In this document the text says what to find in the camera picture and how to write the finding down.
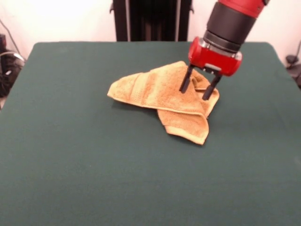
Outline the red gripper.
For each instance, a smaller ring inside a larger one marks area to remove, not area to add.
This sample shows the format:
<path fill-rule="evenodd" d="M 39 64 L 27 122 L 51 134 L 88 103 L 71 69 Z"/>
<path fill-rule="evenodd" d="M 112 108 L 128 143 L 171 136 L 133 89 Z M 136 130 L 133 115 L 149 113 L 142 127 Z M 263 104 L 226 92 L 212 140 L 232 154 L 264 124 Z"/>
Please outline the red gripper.
<path fill-rule="evenodd" d="M 232 76 L 236 73 L 242 63 L 242 53 L 230 53 L 218 49 L 215 46 L 204 41 L 203 38 L 195 37 L 191 43 L 188 59 L 190 64 L 181 83 L 180 92 L 186 92 L 190 76 L 194 67 L 211 73 L 214 77 L 206 88 L 202 99 L 209 100 L 217 84 L 224 76 Z"/>

